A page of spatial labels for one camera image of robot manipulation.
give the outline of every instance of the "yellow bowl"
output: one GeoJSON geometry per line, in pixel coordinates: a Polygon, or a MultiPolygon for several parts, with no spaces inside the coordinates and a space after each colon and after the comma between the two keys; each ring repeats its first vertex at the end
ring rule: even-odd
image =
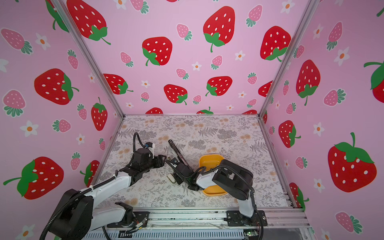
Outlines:
{"type": "MultiPolygon", "coordinates": [[[[224,157],[219,154],[204,155],[199,160],[199,167],[205,166],[207,170],[209,170],[219,165],[223,159],[224,157]]],[[[227,192],[218,185],[207,187],[203,190],[203,193],[210,197],[227,194],[227,192]]]]}

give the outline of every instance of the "orange plastic container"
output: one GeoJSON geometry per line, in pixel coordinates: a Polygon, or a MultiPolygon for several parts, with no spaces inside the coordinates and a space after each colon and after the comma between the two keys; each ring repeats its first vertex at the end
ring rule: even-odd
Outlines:
{"type": "MultiPolygon", "coordinates": [[[[204,155],[199,160],[199,167],[205,166],[207,170],[209,170],[219,165],[223,159],[224,157],[219,154],[204,155]]],[[[207,187],[203,190],[203,193],[210,197],[227,194],[227,192],[218,185],[207,187]]]]}

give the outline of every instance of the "white flower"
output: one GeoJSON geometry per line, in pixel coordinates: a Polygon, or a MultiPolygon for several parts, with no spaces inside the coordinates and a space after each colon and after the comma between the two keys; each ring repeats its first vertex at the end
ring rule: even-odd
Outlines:
{"type": "Polygon", "coordinates": [[[288,160],[285,160],[285,161],[284,161],[284,166],[288,169],[288,167],[289,167],[288,160]]]}
{"type": "Polygon", "coordinates": [[[235,60],[240,60],[240,61],[242,61],[242,60],[243,60],[243,57],[245,56],[245,53],[243,53],[243,50],[241,50],[240,52],[235,53],[235,56],[236,56],[235,60]]]}
{"type": "Polygon", "coordinates": [[[244,91],[242,91],[241,93],[239,93],[239,98],[244,98],[246,95],[246,93],[244,93],[244,91]]]}
{"type": "Polygon", "coordinates": [[[81,133],[79,133],[79,136],[76,138],[76,140],[78,141],[79,145],[82,144],[82,143],[85,143],[84,139],[85,139],[85,136],[81,135],[81,133]]]}
{"type": "Polygon", "coordinates": [[[196,62],[195,64],[192,64],[192,67],[194,71],[195,70],[200,71],[201,65],[198,62],[196,62]]]}
{"type": "Polygon", "coordinates": [[[145,88],[148,88],[148,86],[150,86],[148,81],[143,81],[143,80],[141,80],[141,85],[144,86],[145,88]]]}
{"type": "Polygon", "coordinates": [[[89,74],[88,77],[91,83],[95,83],[95,76],[93,75],[93,73],[89,74]]]}
{"type": "Polygon", "coordinates": [[[339,4],[339,6],[341,6],[342,3],[343,3],[343,1],[344,1],[344,0],[336,0],[335,4],[339,4]]]}
{"type": "Polygon", "coordinates": [[[282,3],[283,8],[281,9],[280,13],[286,12],[289,13],[290,9],[295,5],[295,3],[292,2],[292,0],[288,0],[286,2],[282,3]]]}
{"type": "Polygon", "coordinates": [[[314,124],[313,127],[314,127],[313,134],[317,133],[317,135],[319,135],[319,137],[321,137],[321,132],[323,132],[325,130],[323,127],[321,127],[321,122],[317,125],[314,124]]]}
{"type": "Polygon", "coordinates": [[[324,239],[324,240],[332,240],[331,237],[329,236],[329,232],[326,232],[324,231],[323,229],[321,229],[321,238],[324,239]]]}
{"type": "Polygon", "coordinates": [[[0,71],[7,72],[5,65],[7,65],[9,62],[5,59],[0,58],[0,71]]]}
{"type": "Polygon", "coordinates": [[[44,50],[47,50],[47,48],[50,48],[51,45],[47,42],[47,37],[46,36],[40,36],[40,34],[36,33],[36,43],[41,45],[41,47],[44,49],[44,50]]]}
{"type": "Polygon", "coordinates": [[[314,180],[314,185],[313,185],[313,187],[314,187],[314,188],[317,188],[317,190],[319,190],[319,193],[321,193],[321,190],[322,190],[322,189],[325,189],[324,185],[321,184],[321,179],[316,180],[316,178],[314,178],[313,180],[314,180]]]}
{"type": "Polygon", "coordinates": [[[32,237],[33,236],[32,230],[34,227],[35,227],[34,224],[30,227],[24,226],[23,231],[19,235],[17,235],[17,237],[15,237],[15,239],[26,240],[27,238],[32,237]]]}
{"type": "Polygon", "coordinates": [[[320,37],[320,33],[323,30],[323,28],[324,27],[320,26],[320,23],[319,23],[319,26],[317,26],[317,28],[315,30],[313,30],[313,39],[320,37]]]}
{"type": "Polygon", "coordinates": [[[36,129],[39,127],[39,125],[35,124],[33,125],[31,121],[26,122],[26,126],[21,126],[20,129],[25,131],[25,137],[28,137],[29,135],[37,135],[36,129]]]}
{"type": "Polygon", "coordinates": [[[339,66],[341,66],[343,64],[343,61],[344,60],[347,60],[349,59],[349,55],[348,55],[348,51],[349,51],[349,47],[347,47],[346,49],[344,50],[339,50],[337,52],[337,57],[335,58],[335,60],[333,60],[334,62],[339,62],[339,66]]]}
{"type": "Polygon", "coordinates": [[[116,3],[117,9],[122,8],[122,9],[126,10],[125,3],[127,2],[127,0],[113,0],[113,1],[116,3]]]}

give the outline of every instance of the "pink wall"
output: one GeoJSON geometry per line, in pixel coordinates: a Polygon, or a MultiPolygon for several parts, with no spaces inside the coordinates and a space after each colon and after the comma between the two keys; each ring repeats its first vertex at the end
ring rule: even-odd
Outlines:
{"type": "Polygon", "coordinates": [[[382,65],[364,64],[383,61],[384,16],[376,15],[383,7],[378,1],[321,2],[300,42],[304,52],[291,59],[268,107],[267,129],[288,182],[301,190],[291,184],[317,239],[380,236],[384,75],[382,65]],[[337,41],[330,51],[329,41],[337,41]],[[293,124],[301,138],[292,145],[293,124]]]}
{"type": "Polygon", "coordinates": [[[28,240],[38,239],[62,194],[85,187],[80,170],[86,173],[91,161],[101,161],[105,151],[99,139],[103,138],[108,147],[118,124],[99,83],[88,77],[91,70],[72,36],[63,30],[62,23],[56,22],[54,30],[53,22],[42,0],[9,0],[0,10],[0,95],[5,109],[0,114],[0,176],[1,182],[22,177],[1,185],[2,239],[25,239],[23,234],[28,240]],[[71,49],[76,58],[68,58],[71,49]],[[72,87],[79,89],[72,89],[71,101],[64,73],[72,87]],[[108,113],[101,131],[94,126],[91,114],[98,97],[108,113]],[[85,110],[79,114],[78,104],[84,105],[86,118],[85,110]],[[65,121],[56,131],[52,125],[62,119],[65,121]],[[79,144],[80,134],[85,138],[79,144]],[[80,157],[73,157],[76,152],[80,157]]]}
{"type": "Polygon", "coordinates": [[[265,100],[265,94],[260,95],[259,89],[261,92],[265,86],[270,86],[269,82],[280,64],[275,56],[283,54],[284,51],[280,50],[289,44],[289,35],[294,34],[307,4],[307,0],[85,2],[68,0],[67,6],[100,69],[109,74],[109,81],[116,77],[127,82],[128,91],[125,91],[125,86],[121,87],[124,89],[122,92],[117,81],[110,84],[112,90],[121,93],[115,97],[126,114],[143,114],[152,108],[160,108],[167,114],[197,113],[203,109],[219,114],[259,111],[265,100]],[[210,18],[216,11],[218,19],[210,18]],[[218,40],[210,36],[215,32],[220,34],[218,40]],[[263,41],[265,34],[268,46],[263,41]],[[154,59],[148,61],[143,46],[148,58],[152,53],[154,59]],[[264,60],[277,47],[279,49],[271,57],[273,60],[264,60]],[[215,66],[211,67],[214,63],[219,67],[216,70],[215,66]],[[250,73],[255,73],[256,77],[249,76],[250,73]],[[214,87],[222,85],[220,79],[232,84],[227,88],[223,84],[216,91],[210,89],[218,95],[213,96],[207,90],[211,78],[214,78],[211,85],[214,87]],[[170,93],[166,95],[164,87],[168,84],[175,86],[167,86],[166,91],[170,93]],[[175,103],[178,99],[173,93],[176,97],[183,95],[181,103],[175,103]]]}

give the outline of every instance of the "strawberry wallpaper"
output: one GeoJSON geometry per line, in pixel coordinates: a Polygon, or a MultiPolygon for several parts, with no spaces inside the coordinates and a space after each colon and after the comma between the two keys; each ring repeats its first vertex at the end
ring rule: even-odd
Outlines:
{"type": "Polygon", "coordinates": [[[119,119],[51,1],[6,1],[0,33],[1,238],[34,240],[89,185],[119,119]]]}
{"type": "Polygon", "coordinates": [[[317,239],[376,239],[382,217],[384,4],[324,0],[266,121],[317,239]]]}
{"type": "Polygon", "coordinates": [[[66,5],[126,114],[241,114],[260,111],[307,2],[66,5]]]}

